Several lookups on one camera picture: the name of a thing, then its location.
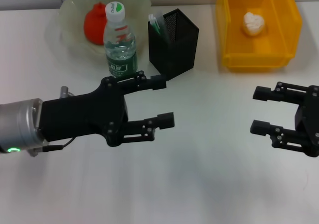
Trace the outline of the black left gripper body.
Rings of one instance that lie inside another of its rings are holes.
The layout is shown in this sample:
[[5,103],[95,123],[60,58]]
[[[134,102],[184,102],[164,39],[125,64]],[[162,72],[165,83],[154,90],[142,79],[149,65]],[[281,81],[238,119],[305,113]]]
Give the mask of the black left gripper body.
[[123,141],[120,128],[127,120],[120,85],[114,77],[105,77],[88,94],[43,102],[39,129],[49,142],[99,134],[116,147]]

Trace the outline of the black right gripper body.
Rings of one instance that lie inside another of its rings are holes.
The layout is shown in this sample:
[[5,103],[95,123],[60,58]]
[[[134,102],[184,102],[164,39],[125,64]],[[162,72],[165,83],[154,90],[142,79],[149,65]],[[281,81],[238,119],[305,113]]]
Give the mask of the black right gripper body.
[[306,87],[298,99],[295,130],[301,135],[300,145],[310,157],[319,156],[319,87]]

